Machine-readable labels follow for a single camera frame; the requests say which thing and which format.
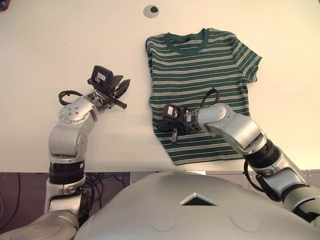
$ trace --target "wire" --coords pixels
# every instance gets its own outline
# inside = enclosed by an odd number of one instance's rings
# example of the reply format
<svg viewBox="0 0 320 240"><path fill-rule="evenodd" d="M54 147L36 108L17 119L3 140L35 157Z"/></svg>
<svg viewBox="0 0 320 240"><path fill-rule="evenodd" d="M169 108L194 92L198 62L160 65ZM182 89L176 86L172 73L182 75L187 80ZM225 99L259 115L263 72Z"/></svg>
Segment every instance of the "wire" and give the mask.
<svg viewBox="0 0 320 240"><path fill-rule="evenodd" d="M61 103L61 105L63 106L70 104L70 102L63 101L64 96L70 96L70 95L76 95L80 97L82 96L82 94L77 91L72 91L72 90L62 91L58 95L59 103Z"/></svg>
<svg viewBox="0 0 320 240"><path fill-rule="evenodd" d="M0 229L0 232L6 227L8 226L8 224L11 222L11 220L14 218L14 216L17 213L18 207L19 207L19 202L20 202L20 174L17 172L17 177L18 177L18 197L17 197L17 201L16 201L16 206L15 206L15 210L13 212L13 215L11 216L11 218L9 219L9 221Z"/></svg>
<svg viewBox="0 0 320 240"><path fill-rule="evenodd" d="M243 165L243 173L246 177L246 179L249 181L249 183L251 184L252 187L254 187L256 190L260 191L260 192L265 192L261 187L257 186L250 178L249 172L248 172L248 161L245 160L244 161L244 165Z"/></svg>
<svg viewBox="0 0 320 240"><path fill-rule="evenodd" d="M115 174L111 174L109 176L103 176L102 178L103 179L108 179L108 178L111 178L111 177L114 177L117 181L122 183L122 189L124 189L126 187L126 183L124 181L122 181L121 179L117 178L117 176Z"/></svg>
<svg viewBox="0 0 320 240"><path fill-rule="evenodd" d="M87 172L86 173L84 189L91 189L89 209L91 211L95 202L99 201L99 207L102 208L102 195L104 193L104 183L103 179L108 179L114 177L117 181L122 183L122 188L126 187L126 183L121 179L117 178L115 174L106 176L103 172Z"/></svg>
<svg viewBox="0 0 320 240"><path fill-rule="evenodd" d="M100 207L100 209L102 208L102 204L101 204L101 193L100 193L100 190L99 190L99 188L98 188L98 186L97 186L97 184L96 184L96 181L92 178L92 175L90 174L90 173L87 173L87 175L88 175L88 177L90 178L90 180L93 182L93 184L94 184L94 186L95 186L95 188L96 188L96 191L98 192L98 200L99 200L99 207Z"/></svg>
<svg viewBox="0 0 320 240"><path fill-rule="evenodd" d="M0 196L0 203L1 203L1 212L0 212L0 218L2 216L2 214L4 214L4 201L2 200L2 197Z"/></svg>
<svg viewBox="0 0 320 240"><path fill-rule="evenodd" d="M216 103L219 101L220 94L219 94L218 90L213 87L213 88L211 88L209 91L207 91L206 94L204 95L204 97L203 97L203 99L202 99L202 102L201 102L201 104L200 104L200 107L201 107L201 108L204 106L204 103L205 103L206 99L207 99L212 93L215 93L215 99L214 99L213 103L211 104L211 106L214 105L214 104L216 104Z"/></svg>

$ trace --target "t-shirt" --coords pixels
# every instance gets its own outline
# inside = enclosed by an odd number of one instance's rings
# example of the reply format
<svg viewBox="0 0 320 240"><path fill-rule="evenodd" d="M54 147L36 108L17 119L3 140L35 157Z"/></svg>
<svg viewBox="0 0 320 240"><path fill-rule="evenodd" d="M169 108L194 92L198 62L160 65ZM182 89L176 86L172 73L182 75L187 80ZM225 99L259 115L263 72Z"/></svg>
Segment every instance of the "t-shirt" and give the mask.
<svg viewBox="0 0 320 240"><path fill-rule="evenodd" d="M220 136L195 133L179 136L172 144L172 133L161 132L166 104L192 111L200 107L208 90L216 88L219 103L250 116L247 84L257 81L261 57L229 31L202 29L197 34L179 36L171 33L149 37L145 43L152 77L153 131L175 165L219 160L243 159ZM204 106L215 99L210 95Z"/></svg>

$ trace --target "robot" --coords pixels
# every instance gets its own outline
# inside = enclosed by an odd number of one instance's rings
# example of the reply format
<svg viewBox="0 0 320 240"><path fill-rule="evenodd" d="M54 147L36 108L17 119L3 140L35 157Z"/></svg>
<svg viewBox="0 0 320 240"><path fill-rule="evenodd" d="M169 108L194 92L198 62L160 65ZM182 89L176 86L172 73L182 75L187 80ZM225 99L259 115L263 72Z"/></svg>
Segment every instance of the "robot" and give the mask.
<svg viewBox="0 0 320 240"><path fill-rule="evenodd" d="M0 240L320 239L320 189L307 185L251 118L217 103L218 92L213 105L190 112L168 104L159 129L173 132L173 143L186 133L222 136L245 159L245 173L248 166L257 173L261 187L254 187L283 207L221 178L158 172L126 187L89 218L90 196L82 187L88 135L106 109L126 108L118 98L130 80L120 83L122 78L95 66L88 80L92 93L59 95L65 106L49 136L44 215ZM73 103L62 100L70 94L80 97Z"/></svg>

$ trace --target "white table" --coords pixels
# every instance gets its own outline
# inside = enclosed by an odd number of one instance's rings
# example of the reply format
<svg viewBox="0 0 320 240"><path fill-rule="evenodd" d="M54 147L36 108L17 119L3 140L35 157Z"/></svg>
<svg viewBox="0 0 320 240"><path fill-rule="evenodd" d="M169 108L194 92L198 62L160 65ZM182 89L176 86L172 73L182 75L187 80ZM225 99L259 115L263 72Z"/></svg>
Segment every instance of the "white table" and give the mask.
<svg viewBox="0 0 320 240"><path fill-rule="evenodd" d="M153 19L143 15L150 4L159 7ZM251 115L300 168L319 169L319 9L318 0L12 0L0 12L0 172L48 171L58 93L89 93L94 65L131 85L121 98L128 108L105 112L89 136L86 171L174 169L152 130L145 40L202 28L231 31L263 57L249 86Z"/></svg>

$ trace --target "vent grille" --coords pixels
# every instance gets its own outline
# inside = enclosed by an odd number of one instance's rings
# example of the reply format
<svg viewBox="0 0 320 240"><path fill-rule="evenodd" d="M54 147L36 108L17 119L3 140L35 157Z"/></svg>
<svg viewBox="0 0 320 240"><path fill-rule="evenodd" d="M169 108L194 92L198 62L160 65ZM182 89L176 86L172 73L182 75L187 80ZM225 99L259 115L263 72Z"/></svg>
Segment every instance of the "vent grille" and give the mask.
<svg viewBox="0 0 320 240"><path fill-rule="evenodd" d="M219 206L217 202L196 192L186 197L180 204L182 206Z"/></svg>
<svg viewBox="0 0 320 240"><path fill-rule="evenodd" d="M190 201L188 201L187 203L185 203L183 206L214 206L213 204L206 202L200 198L193 198Z"/></svg>

